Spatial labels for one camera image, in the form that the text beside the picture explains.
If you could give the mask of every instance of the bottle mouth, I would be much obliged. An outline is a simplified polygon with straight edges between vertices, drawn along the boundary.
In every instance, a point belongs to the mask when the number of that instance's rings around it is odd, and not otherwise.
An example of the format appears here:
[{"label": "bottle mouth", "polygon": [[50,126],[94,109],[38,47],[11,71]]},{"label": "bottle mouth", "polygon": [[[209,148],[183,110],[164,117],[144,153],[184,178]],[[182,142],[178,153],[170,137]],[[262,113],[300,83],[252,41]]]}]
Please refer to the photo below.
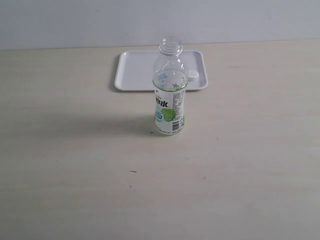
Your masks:
[{"label": "bottle mouth", "polygon": [[182,52],[182,43],[175,36],[167,36],[162,39],[159,49],[160,52],[165,56],[176,57]]}]

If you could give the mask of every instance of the beige tabletop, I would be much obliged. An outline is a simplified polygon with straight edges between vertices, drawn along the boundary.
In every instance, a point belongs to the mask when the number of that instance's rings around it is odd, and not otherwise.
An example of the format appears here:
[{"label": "beige tabletop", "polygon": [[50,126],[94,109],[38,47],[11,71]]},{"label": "beige tabletop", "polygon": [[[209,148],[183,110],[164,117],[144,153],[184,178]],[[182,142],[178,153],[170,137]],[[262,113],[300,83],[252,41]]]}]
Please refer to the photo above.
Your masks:
[{"label": "beige tabletop", "polygon": [[0,52],[1,240],[319,240],[320,40],[187,45],[186,125],[117,92],[119,54]]}]

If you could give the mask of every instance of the white bottle cap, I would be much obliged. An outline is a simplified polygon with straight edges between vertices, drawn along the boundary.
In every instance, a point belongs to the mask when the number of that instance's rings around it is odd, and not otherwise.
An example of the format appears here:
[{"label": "white bottle cap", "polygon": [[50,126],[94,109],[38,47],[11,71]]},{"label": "white bottle cap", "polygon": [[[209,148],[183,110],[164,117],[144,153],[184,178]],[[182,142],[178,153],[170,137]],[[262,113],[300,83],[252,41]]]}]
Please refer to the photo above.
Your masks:
[{"label": "white bottle cap", "polygon": [[190,82],[197,81],[198,78],[199,78],[199,73],[196,70],[189,70],[188,81],[190,81]]}]

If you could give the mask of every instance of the plastic bottle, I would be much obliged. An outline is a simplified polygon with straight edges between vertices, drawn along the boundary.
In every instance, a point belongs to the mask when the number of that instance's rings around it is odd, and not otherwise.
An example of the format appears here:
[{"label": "plastic bottle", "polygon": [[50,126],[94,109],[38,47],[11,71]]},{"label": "plastic bottle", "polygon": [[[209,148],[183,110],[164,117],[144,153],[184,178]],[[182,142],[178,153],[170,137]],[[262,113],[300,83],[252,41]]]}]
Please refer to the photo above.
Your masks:
[{"label": "plastic bottle", "polygon": [[165,135],[173,135],[185,125],[184,98],[188,84],[188,66],[181,58],[181,41],[165,37],[153,65],[155,125]]}]

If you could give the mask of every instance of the white tray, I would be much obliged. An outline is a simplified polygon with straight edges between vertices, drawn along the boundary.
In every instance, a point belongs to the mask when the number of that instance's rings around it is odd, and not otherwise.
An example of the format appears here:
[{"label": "white tray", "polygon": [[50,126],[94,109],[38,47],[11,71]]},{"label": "white tray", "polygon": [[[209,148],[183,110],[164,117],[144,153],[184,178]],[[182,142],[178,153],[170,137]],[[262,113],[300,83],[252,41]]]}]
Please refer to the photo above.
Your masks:
[{"label": "white tray", "polygon": [[[153,65],[159,51],[126,51],[121,54],[114,86],[121,91],[153,91]],[[184,50],[182,56],[190,70],[196,70],[199,78],[189,81],[187,90],[200,90],[208,86],[204,57],[201,52]]]}]

